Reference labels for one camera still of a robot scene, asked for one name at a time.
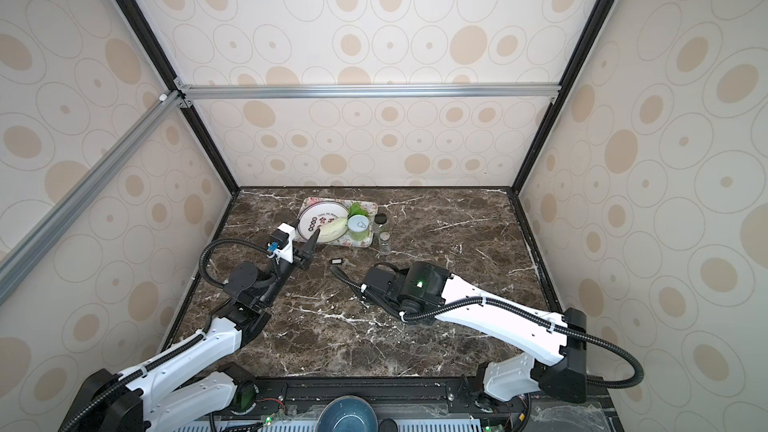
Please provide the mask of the aluminium rail left wall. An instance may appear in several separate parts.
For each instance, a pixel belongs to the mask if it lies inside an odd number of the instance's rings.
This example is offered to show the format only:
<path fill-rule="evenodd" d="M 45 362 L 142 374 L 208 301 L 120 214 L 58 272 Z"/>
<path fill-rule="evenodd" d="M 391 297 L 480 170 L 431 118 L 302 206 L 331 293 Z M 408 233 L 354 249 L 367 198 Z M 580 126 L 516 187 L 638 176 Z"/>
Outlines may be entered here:
<path fill-rule="evenodd" d="M 6 256 L 1 264 L 3 302 L 180 103 L 180 92 L 166 92 Z"/>

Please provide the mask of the dark lid spice jar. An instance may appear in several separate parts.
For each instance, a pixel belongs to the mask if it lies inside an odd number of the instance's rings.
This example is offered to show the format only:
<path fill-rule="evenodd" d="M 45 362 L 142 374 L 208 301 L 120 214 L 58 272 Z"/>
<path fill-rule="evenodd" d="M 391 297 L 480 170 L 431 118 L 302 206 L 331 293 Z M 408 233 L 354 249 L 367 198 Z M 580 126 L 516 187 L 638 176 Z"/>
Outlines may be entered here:
<path fill-rule="evenodd" d="M 390 223 L 388 215 L 384 212 L 379 212 L 374 216 L 373 232 L 374 236 L 378 237 L 383 232 L 390 230 Z"/>

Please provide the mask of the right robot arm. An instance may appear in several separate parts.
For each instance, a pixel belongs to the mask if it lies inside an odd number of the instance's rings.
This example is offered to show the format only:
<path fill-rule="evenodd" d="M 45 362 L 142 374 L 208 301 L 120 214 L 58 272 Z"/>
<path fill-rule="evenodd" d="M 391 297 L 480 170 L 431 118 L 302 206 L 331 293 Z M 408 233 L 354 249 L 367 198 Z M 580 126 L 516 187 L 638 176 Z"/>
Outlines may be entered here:
<path fill-rule="evenodd" d="M 517 356 L 480 367 L 479 392 L 506 402 L 518 395 L 544 392 L 569 403 L 583 403 L 589 386 L 628 389 L 642 383 L 642 364 L 631 353 L 586 331 L 586 316 L 570 308 L 546 312 L 484 291 L 447 269 L 417 261 L 407 269 L 374 264 L 361 282 L 339 265 L 331 272 L 362 301 L 379 306 L 405 324 L 434 321 L 457 324 L 507 343 Z M 594 378 L 586 371 L 589 346 L 624 360 L 632 373 L 625 379 Z"/>

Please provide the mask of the blue bowl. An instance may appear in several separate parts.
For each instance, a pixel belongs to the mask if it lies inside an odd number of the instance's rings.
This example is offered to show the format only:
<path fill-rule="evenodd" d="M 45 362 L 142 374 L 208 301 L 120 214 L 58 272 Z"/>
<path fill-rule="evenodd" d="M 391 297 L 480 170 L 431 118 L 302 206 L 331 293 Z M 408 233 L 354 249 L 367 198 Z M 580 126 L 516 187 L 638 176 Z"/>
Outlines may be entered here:
<path fill-rule="evenodd" d="M 321 412 L 316 432 L 377 432 L 379 421 L 372 406 L 357 396 L 342 396 Z"/>

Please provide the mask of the pale green cabbage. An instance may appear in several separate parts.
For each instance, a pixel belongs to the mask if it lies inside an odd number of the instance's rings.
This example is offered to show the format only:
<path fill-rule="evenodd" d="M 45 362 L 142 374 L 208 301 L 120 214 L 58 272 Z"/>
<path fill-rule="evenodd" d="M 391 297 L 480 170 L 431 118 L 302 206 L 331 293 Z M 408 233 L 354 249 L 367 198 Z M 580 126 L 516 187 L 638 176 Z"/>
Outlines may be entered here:
<path fill-rule="evenodd" d="M 319 226 L 319 242 L 331 242 L 342 237 L 348 230 L 348 219 L 346 217 L 338 217 L 330 222 L 323 223 Z"/>

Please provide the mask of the floral rectangular tray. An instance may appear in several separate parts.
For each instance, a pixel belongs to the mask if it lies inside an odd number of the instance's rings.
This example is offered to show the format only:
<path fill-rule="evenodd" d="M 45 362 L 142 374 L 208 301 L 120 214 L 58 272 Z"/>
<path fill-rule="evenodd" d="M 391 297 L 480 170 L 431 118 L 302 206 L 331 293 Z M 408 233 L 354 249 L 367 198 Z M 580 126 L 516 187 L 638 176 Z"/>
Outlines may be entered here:
<path fill-rule="evenodd" d="M 373 241 L 378 209 L 370 201 L 308 197 L 298 215 L 297 239 L 307 241 L 320 230 L 319 244 L 367 248 Z"/>

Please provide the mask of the horizontal aluminium rail back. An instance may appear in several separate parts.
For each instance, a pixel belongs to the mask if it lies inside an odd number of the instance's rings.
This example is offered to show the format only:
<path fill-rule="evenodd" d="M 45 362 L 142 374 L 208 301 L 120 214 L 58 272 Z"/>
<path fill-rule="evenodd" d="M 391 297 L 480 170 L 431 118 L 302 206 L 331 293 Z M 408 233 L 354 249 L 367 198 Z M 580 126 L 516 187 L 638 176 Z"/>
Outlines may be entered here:
<path fill-rule="evenodd" d="M 263 99 L 401 99 L 478 97 L 556 97 L 557 83 L 370 84 L 370 85 L 186 85 L 191 100 Z"/>

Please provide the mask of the small clear glass bottle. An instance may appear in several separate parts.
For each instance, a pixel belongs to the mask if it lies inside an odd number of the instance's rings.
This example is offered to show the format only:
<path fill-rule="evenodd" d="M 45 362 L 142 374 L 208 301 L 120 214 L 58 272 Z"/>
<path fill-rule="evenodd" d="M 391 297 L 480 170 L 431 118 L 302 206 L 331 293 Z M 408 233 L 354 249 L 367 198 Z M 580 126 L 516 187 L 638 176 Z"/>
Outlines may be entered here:
<path fill-rule="evenodd" d="M 379 252 L 383 255 L 388 255 L 392 252 L 391 247 L 391 234 L 389 232 L 381 232 L 378 236 Z"/>

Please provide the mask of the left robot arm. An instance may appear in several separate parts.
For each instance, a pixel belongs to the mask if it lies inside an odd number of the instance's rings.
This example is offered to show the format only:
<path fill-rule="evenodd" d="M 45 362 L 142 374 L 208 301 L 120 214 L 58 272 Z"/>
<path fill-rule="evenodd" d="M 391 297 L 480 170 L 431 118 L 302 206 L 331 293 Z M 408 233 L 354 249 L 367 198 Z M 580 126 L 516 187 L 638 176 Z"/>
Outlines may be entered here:
<path fill-rule="evenodd" d="M 311 265 L 319 236 L 300 247 L 296 230 L 281 224 L 266 245 L 223 238 L 202 251 L 198 272 L 220 289 L 226 300 L 209 314 L 206 325 L 154 357 L 118 373 L 101 369 L 80 386 L 60 428 L 63 431 L 173 431 L 201 416 L 229 407 L 252 386 L 235 373 L 216 371 L 195 376 L 218 360 L 239 351 L 268 324 L 270 309 L 295 269 Z M 208 272 L 216 248 L 236 245 L 265 255 L 268 265 L 250 262 L 235 268 L 227 281 Z"/>

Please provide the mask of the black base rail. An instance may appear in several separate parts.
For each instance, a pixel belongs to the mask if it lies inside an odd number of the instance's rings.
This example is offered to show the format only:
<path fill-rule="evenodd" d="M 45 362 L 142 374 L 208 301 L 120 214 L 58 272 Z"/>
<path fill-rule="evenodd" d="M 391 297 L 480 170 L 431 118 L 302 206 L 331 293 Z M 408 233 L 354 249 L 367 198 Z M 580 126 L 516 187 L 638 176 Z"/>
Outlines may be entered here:
<path fill-rule="evenodd" d="M 334 399 L 357 396 L 379 421 L 378 431 L 619 431 L 607 394 L 590 390 L 583 404 L 542 392 L 507 402 L 475 397 L 466 377 L 249 379 L 227 408 L 173 431 L 315 431 Z"/>

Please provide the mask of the green leafy vegetable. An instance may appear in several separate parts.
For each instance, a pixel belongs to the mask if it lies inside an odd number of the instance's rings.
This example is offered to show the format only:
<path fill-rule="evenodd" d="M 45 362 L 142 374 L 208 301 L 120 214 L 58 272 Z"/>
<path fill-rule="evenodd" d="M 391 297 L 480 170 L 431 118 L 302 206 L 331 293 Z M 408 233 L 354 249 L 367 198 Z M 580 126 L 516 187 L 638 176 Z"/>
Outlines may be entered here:
<path fill-rule="evenodd" d="M 348 216 L 349 217 L 354 217 L 354 216 L 368 217 L 368 212 L 362 207 L 362 205 L 359 202 L 355 202 L 349 207 Z"/>

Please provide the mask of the black vertical frame post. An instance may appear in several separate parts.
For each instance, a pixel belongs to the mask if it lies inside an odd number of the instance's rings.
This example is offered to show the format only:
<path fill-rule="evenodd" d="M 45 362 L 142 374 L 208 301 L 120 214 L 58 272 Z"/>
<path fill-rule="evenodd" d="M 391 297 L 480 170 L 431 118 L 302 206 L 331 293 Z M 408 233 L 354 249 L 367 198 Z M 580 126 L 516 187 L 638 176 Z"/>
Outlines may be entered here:
<path fill-rule="evenodd" d="M 511 192 L 515 197 L 520 195 L 527 182 L 615 2 L 616 0 L 596 0 L 587 17 L 585 27 L 576 42 L 559 82 L 558 95 L 548 106 L 511 186 Z"/>
<path fill-rule="evenodd" d="M 181 95 L 184 100 L 184 104 L 181 107 L 182 115 L 200 143 L 207 158 L 213 165 L 217 175 L 222 180 L 225 188 L 231 196 L 236 196 L 240 190 L 239 185 L 229 167 L 226 165 L 218 147 L 215 145 L 201 115 L 198 113 L 191 100 L 186 98 L 186 93 L 182 91 L 181 81 L 178 74 L 158 40 L 158 37 L 152 30 L 150 23 L 147 21 L 139 3 L 137 0 L 114 1 L 123 17 L 126 19 L 132 32 L 138 39 L 143 52 L 149 58 L 155 71 L 159 74 L 163 84 L 168 90 L 178 92 Z"/>

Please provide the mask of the white plate with red text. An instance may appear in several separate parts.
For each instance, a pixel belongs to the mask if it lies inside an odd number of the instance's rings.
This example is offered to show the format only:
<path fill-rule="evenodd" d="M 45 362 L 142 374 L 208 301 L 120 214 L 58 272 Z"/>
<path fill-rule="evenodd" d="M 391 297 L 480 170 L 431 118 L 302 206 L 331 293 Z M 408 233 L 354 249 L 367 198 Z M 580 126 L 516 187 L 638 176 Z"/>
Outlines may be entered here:
<path fill-rule="evenodd" d="M 348 217 L 349 209 L 335 201 L 315 202 L 307 205 L 299 214 L 298 235 L 308 240 L 315 230 L 323 223 L 338 217 Z"/>

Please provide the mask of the black vertical frame post left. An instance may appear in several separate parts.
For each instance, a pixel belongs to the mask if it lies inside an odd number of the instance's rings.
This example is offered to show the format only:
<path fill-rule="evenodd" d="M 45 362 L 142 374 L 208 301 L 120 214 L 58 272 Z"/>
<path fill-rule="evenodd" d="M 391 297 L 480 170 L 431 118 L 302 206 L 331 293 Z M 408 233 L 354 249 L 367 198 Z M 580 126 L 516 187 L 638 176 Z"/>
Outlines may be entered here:
<path fill-rule="evenodd" d="M 182 91 L 181 81 L 178 74 L 158 40 L 158 37 L 152 30 L 150 23 L 147 21 L 139 3 L 137 0 L 114 1 L 123 17 L 126 19 L 132 32 L 138 39 L 143 52 L 149 58 L 155 71 L 159 74 L 163 84 L 168 90 L 178 92 L 181 95 L 184 100 L 184 104 L 181 107 L 182 115 L 200 143 L 207 158 L 213 165 L 217 175 L 222 180 L 225 188 L 231 196 L 236 196 L 240 190 L 239 185 L 229 167 L 226 165 L 218 147 L 215 145 L 201 115 L 198 113 L 191 100 L 186 98 L 186 93 Z"/>

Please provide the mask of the black vertical frame post right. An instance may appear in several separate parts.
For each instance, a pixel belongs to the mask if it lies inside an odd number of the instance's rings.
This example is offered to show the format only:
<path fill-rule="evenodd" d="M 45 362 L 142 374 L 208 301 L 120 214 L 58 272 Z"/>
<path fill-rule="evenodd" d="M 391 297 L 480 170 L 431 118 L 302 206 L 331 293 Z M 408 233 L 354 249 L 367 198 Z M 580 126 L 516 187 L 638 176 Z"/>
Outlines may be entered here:
<path fill-rule="evenodd" d="M 559 82 L 558 95 L 548 106 L 511 186 L 511 192 L 515 197 L 520 195 L 527 182 L 615 2 L 616 0 L 596 0 L 587 17 L 585 27 L 576 42 Z"/>

